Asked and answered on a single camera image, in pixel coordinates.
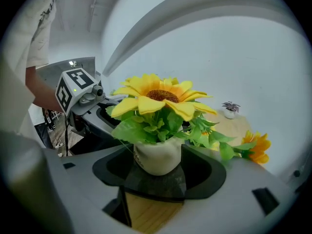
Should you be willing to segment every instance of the person's arm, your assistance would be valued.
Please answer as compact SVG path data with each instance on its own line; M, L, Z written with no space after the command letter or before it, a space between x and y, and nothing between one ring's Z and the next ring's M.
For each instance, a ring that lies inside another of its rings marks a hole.
M62 112L57 98L55 97L55 90L44 83L37 75L36 67L29 67L26 69L26 86L35 95L34 104L38 107L50 109L57 112Z

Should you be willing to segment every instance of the white flower pot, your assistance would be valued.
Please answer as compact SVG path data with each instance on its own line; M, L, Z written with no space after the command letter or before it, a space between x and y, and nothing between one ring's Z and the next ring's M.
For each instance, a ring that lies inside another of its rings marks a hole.
M224 109L224 116L228 119L234 119L235 118L235 112L228 110L228 109Z
M151 175L161 176L171 172L181 162L181 145L184 140L171 137L155 145L137 143L134 158L139 166Z

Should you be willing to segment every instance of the white t-shirt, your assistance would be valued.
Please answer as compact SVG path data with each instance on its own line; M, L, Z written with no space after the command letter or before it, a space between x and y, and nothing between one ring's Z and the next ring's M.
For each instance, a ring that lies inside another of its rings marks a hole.
M25 84L27 67L48 64L50 28L55 13L56 6L54 0L28 0L25 3L8 28L2 42L0 63L4 67L3 72L7 77L0 77L0 79L14 81L15 77L12 77L12 72L6 70L9 67L20 82ZM7 96L12 102L7 100L9 106L0 107L0 113L3 118L9 118L12 121L12 125L20 126L20 128L16 129L16 127L9 126L6 121L6 125L0 122L0 130L8 129L8 131L18 132L25 137L37 140L44 147L31 122L28 108L25 110L16 103L16 100L20 100L20 103L28 103L29 107L32 102L29 101L29 91L27 91L26 87L21 88L21 86L18 86L18 82L15 82L15 84L12 84L11 87L1 88L0 95ZM21 120L22 124L14 122L15 119L23 118L24 120Z
M34 126L37 126L45 122L42 113L42 108L36 106L35 104L31 104L28 112Z

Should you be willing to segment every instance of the sunflower center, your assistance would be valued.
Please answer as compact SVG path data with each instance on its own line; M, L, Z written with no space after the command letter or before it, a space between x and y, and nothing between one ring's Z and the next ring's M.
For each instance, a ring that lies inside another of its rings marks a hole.
M158 100L158 101L163 101L164 99L167 99L169 101L172 101L174 103L178 103L179 99L177 96L171 92L165 91L165 90L151 90L147 93L146 95L148 98Z

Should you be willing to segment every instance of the orange flower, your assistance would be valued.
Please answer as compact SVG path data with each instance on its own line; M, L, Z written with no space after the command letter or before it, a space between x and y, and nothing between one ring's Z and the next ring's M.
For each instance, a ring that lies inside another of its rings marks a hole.
M256 132L252 134L250 131L246 132L246 136L242 139L242 144L256 141L256 146L251 148L253 152L248 154L248 157L256 163L264 164L269 161L269 156L264 152L271 146L271 142L267 140L268 134L261 136L261 133Z

